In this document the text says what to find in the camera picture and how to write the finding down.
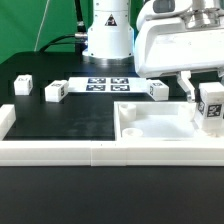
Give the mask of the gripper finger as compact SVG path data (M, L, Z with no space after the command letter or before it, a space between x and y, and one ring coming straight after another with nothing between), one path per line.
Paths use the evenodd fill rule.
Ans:
M177 82L179 86L186 93L186 98L188 102L194 102L195 97L195 88L190 82L191 72L190 71L181 71L177 74Z
M221 83L224 84L224 68L218 69L218 77L221 79Z

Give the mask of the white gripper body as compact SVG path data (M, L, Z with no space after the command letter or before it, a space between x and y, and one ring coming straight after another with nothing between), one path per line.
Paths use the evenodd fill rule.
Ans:
M141 77L224 68L221 0L148 0L136 27L134 62Z

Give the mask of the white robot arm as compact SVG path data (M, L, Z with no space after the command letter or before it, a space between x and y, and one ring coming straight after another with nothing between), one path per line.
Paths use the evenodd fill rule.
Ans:
M130 0L93 0L86 61L134 61L144 78L174 75L196 100L193 73L224 76L224 9L221 0L144 0L136 26L129 24Z

